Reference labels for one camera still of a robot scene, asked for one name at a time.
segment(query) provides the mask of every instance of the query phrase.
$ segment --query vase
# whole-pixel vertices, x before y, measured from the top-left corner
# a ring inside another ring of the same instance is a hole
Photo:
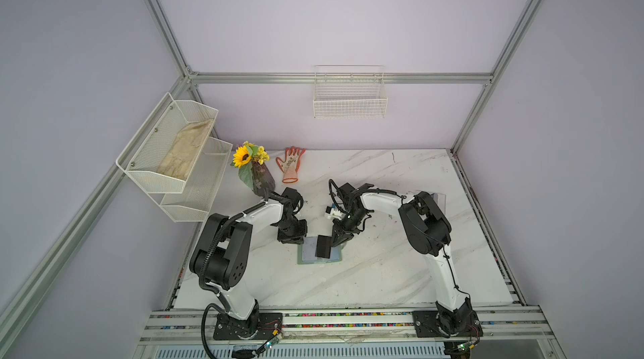
[[[270,192],[275,191],[275,179],[270,174],[265,163],[252,162],[253,193],[262,198],[267,198]]]

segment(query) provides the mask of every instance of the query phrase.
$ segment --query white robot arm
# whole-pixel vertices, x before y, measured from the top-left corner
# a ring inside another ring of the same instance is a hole
[[[233,217],[211,215],[204,225],[190,258],[190,270],[199,275],[199,287],[212,291],[220,304],[209,307],[220,312],[218,326],[232,337],[253,338],[260,321],[259,304],[242,281],[248,263],[251,236],[266,226],[277,226],[282,243],[301,244],[307,222],[295,214],[302,208],[302,196],[287,187]],[[219,243],[228,240],[226,248]]]
[[[459,278],[449,247],[449,221],[426,192],[407,197],[391,190],[372,187],[373,185],[364,184],[356,189],[348,183],[337,187],[333,180],[329,180],[331,198],[343,213],[340,218],[333,220],[331,246],[347,242],[362,232],[365,228],[359,228],[360,222],[370,212],[381,211],[392,217],[399,217],[407,240],[416,251],[424,255],[435,281],[438,310],[435,328],[445,337],[457,335],[468,326],[474,312],[469,296],[459,289]],[[335,196],[342,200],[343,208],[335,201]]]

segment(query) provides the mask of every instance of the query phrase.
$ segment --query white glove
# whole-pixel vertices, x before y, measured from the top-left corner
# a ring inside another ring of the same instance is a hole
[[[279,156],[275,159],[278,167],[284,172],[282,183],[295,183],[298,181],[298,169],[300,168],[300,157],[306,150],[294,146],[286,148],[286,159],[283,161]]]

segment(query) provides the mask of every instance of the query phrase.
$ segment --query mesh shelf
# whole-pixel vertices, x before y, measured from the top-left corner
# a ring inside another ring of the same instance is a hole
[[[178,179],[157,173],[157,168],[165,155],[170,151],[176,135],[188,123],[203,122],[212,119],[206,134],[209,134],[217,117],[217,109],[199,104],[190,100],[173,100],[165,109],[161,119],[150,131],[139,150],[134,154],[131,162],[121,169],[146,193],[181,193],[190,179],[196,162],[189,169],[187,179]],[[197,156],[205,144],[201,144]]]
[[[200,222],[208,218],[231,150],[230,143],[212,137],[206,139],[202,156],[183,192],[165,194],[161,200],[161,208],[174,222]]]
[[[194,101],[174,100],[170,94],[161,99],[159,106],[165,106],[162,104],[168,106],[139,149],[132,154],[133,146],[137,145],[135,136],[117,158],[117,166],[174,222],[204,221],[213,206],[232,144],[208,135],[214,127],[217,109]],[[188,159],[181,161],[183,156],[179,158],[180,162],[189,163],[186,170],[181,172],[185,179],[157,173],[159,165],[172,148],[176,135],[188,123],[208,119],[212,121],[206,129],[202,129],[203,141],[195,137],[187,147],[193,152],[187,155],[193,157],[192,163]]]
[[[383,76],[380,65],[316,66],[315,118],[383,118],[387,109]]]

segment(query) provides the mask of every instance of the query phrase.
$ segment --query wire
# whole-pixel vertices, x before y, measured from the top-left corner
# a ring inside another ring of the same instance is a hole
[[[454,289],[463,293],[464,295],[467,295],[468,298],[472,299],[469,293],[463,292],[462,290],[459,289],[459,285],[456,283],[456,277],[454,276],[454,270],[451,268],[451,263],[449,262],[449,259],[451,257],[447,255],[445,251],[445,245],[443,245],[443,257],[445,257],[445,259],[447,260],[447,265],[449,266],[449,272],[451,273],[451,280],[454,282]]]
[[[372,218],[372,216],[371,216],[371,214],[369,214],[369,212],[367,212],[367,213],[366,213],[366,217],[363,219],[363,228],[362,228],[362,229],[358,229],[360,232],[364,232],[364,231],[365,231],[365,226],[366,226],[366,225],[365,225],[365,223],[366,223],[366,220],[367,220],[367,219],[369,219],[369,218]]]
[[[295,208],[297,208],[297,210],[293,211],[293,215],[300,212],[300,210],[302,210],[302,207],[304,207],[304,198],[302,198],[302,195],[300,195],[300,199],[295,203]]]
[[[474,345],[476,345],[479,342],[481,342],[481,337],[479,337],[479,329],[476,328],[475,326],[471,325],[471,324],[468,324],[468,327],[470,327],[472,330],[477,332],[477,341],[474,343]]]
[[[335,200],[335,194],[333,193],[333,189],[331,189],[331,186],[335,187],[335,193],[338,195],[338,197],[340,196],[340,194],[339,194],[340,187],[338,187],[338,186],[335,184],[335,182],[333,181],[333,179],[329,179],[329,180],[328,180],[328,193],[329,193],[329,195],[331,196],[331,200],[332,200],[332,201],[333,201],[333,203],[335,204],[335,207],[336,207],[338,210],[340,210],[340,212],[342,212],[342,213],[346,214],[346,210],[345,210],[344,208],[340,207],[340,204],[338,204],[338,202]]]
[[[239,218],[242,218],[245,214],[249,214],[254,210],[257,210],[258,208],[261,208],[262,206],[265,206],[265,205],[266,205],[266,201],[263,201],[260,204],[254,205],[251,208],[248,208],[247,210],[245,210],[244,212],[240,212],[237,215],[234,215],[230,217],[228,220],[226,220],[226,222],[224,222],[223,225],[217,230],[217,233],[215,233],[213,240],[212,242],[210,242],[210,246],[208,247],[208,252],[206,252],[205,254],[204,261],[199,270],[199,287],[201,287],[201,289],[203,290],[211,291],[215,295],[217,295],[217,298],[221,300],[224,306],[230,306],[230,304],[226,300],[223,293],[221,293],[221,291],[215,288],[214,286],[211,286],[205,283],[205,273],[207,272],[208,266],[210,265],[210,259],[213,257],[213,254],[217,245],[223,240],[223,236],[228,234],[228,230],[230,229],[232,224],[235,223],[235,221],[237,221]],[[204,310],[204,315],[202,316],[201,337],[202,337],[202,345],[204,346],[205,352],[208,355],[208,357],[210,359],[217,359],[217,357],[213,355],[212,352],[210,352],[210,348],[208,348],[208,344],[205,340],[205,319],[206,319],[206,316],[208,315],[208,310],[213,308],[216,309],[222,315],[226,315],[226,311],[215,303],[210,303],[208,306],[206,306]]]
[[[393,191],[393,190],[385,190],[383,188],[366,188],[364,190],[356,190],[351,194],[351,197],[349,198],[349,201],[344,205],[345,209],[348,212],[351,212],[351,209],[354,206],[354,201],[356,200],[356,198],[358,198],[359,195],[365,194],[365,193],[393,194],[393,195],[397,195],[398,197],[400,197],[400,194],[396,193],[395,191]]]
[[[281,330],[279,329],[272,329],[272,328],[262,328],[262,330],[277,330],[278,334],[281,334]],[[264,343],[258,347],[257,349],[240,349],[239,351],[235,351],[232,353],[232,357],[235,359],[252,359],[255,358],[256,356],[261,355],[266,351],[266,346],[268,343],[276,336],[275,335],[270,335],[269,339],[264,341]]]
[[[205,340],[205,319],[208,316],[208,310],[216,308],[219,310],[218,306],[214,303],[210,303],[208,306],[205,307],[204,310],[204,315],[202,315],[202,326],[201,326],[201,332],[202,332],[202,345],[204,346],[205,354],[208,355],[210,359],[217,359],[217,356],[215,356],[211,351],[210,348],[208,348],[208,342]]]

